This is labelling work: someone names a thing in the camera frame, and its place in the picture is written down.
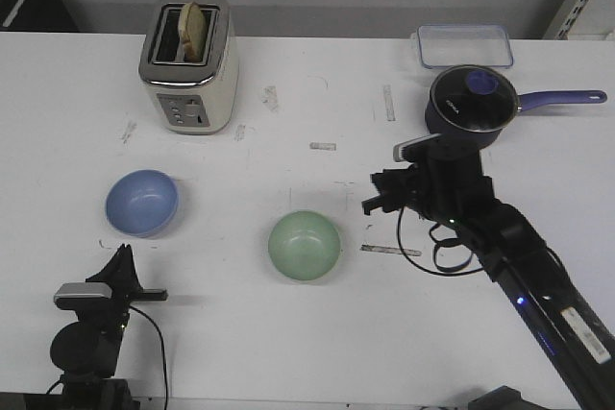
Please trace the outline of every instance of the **plastic container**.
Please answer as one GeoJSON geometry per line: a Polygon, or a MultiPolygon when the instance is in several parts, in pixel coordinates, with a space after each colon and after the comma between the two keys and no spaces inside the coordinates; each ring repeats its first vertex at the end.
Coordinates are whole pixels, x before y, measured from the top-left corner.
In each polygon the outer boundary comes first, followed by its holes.
{"type": "Polygon", "coordinates": [[[428,69],[460,64],[508,68],[508,33],[497,24],[427,24],[417,30],[419,57],[428,69]]]}

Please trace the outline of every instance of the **power cord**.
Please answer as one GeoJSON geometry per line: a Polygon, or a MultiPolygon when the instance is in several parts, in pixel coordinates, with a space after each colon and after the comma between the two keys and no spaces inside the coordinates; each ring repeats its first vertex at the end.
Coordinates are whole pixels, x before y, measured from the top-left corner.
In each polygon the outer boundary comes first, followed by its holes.
{"type": "Polygon", "coordinates": [[[435,240],[435,238],[432,236],[433,231],[437,228],[437,225],[433,228],[430,229],[430,237],[431,239],[434,241],[435,243],[435,247],[433,248],[433,263],[435,264],[436,268],[438,268],[439,271],[433,271],[431,269],[428,269],[424,266],[421,266],[420,264],[418,264],[416,261],[414,261],[413,259],[411,259],[406,251],[404,250],[404,245],[402,244],[402,217],[404,216],[404,208],[400,208],[400,214],[399,217],[397,218],[397,229],[396,229],[396,234],[397,234],[397,243],[400,247],[400,252],[402,252],[402,255],[404,256],[404,258],[415,268],[420,269],[421,271],[431,274],[433,276],[442,276],[442,277],[459,277],[459,276],[469,276],[471,274],[475,274],[475,273],[479,273],[480,271],[482,271],[482,268],[478,268],[478,269],[473,269],[471,271],[464,271],[464,272],[459,272],[459,270],[465,268],[468,264],[470,264],[470,262],[472,261],[473,258],[473,254],[470,255],[470,257],[462,264],[458,265],[458,266],[454,266],[452,268],[447,268],[445,266],[440,266],[437,263],[437,251],[440,248],[450,248],[453,247],[455,245],[458,244],[454,244],[454,240],[456,241],[456,239],[444,239],[442,241],[437,241],[435,240]]]}
{"type": "Polygon", "coordinates": [[[156,322],[154,322],[154,319],[152,319],[150,316],[148,316],[143,311],[141,311],[140,309],[137,309],[134,306],[128,306],[128,307],[132,309],[134,312],[143,316],[145,319],[147,319],[154,326],[160,338],[160,351],[162,353],[162,374],[164,375],[164,410],[166,410],[169,404],[169,379],[168,379],[168,373],[166,370],[166,353],[164,352],[164,338],[162,337],[162,332],[160,331],[160,328],[158,327],[156,322]]]}
{"type": "Polygon", "coordinates": [[[51,392],[56,389],[58,387],[58,385],[62,383],[62,381],[59,379],[58,381],[56,381],[54,384],[52,384],[49,389],[47,390],[47,392],[45,393],[46,396],[49,396],[51,394],[51,392]]]}

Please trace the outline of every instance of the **toaster control panel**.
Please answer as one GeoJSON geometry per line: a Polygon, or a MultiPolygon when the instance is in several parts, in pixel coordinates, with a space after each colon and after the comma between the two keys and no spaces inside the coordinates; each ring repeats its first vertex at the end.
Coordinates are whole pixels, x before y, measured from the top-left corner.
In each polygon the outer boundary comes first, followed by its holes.
{"type": "Polygon", "coordinates": [[[169,124],[174,127],[209,127],[208,115],[199,95],[161,95],[158,101],[169,124]]]}

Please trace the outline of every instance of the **toaster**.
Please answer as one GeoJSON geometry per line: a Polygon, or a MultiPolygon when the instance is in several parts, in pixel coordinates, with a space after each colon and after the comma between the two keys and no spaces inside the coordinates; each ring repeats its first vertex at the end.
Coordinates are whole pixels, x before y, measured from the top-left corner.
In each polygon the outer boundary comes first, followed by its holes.
{"type": "Polygon", "coordinates": [[[159,0],[138,73],[163,124],[177,133],[215,133],[231,119],[239,60],[226,0],[159,0]],[[194,2],[204,17],[202,56],[188,60],[178,25],[194,2]]]}

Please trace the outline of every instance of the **green bowl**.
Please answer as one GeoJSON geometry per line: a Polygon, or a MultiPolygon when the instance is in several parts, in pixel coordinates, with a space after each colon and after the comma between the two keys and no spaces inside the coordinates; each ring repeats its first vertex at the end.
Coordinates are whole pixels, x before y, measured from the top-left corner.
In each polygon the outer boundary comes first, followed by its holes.
{"type": "Polygon", "coordinates": [[[274,266],[295,280],[315,280],[337,261],[341,244],[335,226],[309,210],[292,212],[273,227],[269,256],[274,266]]]}

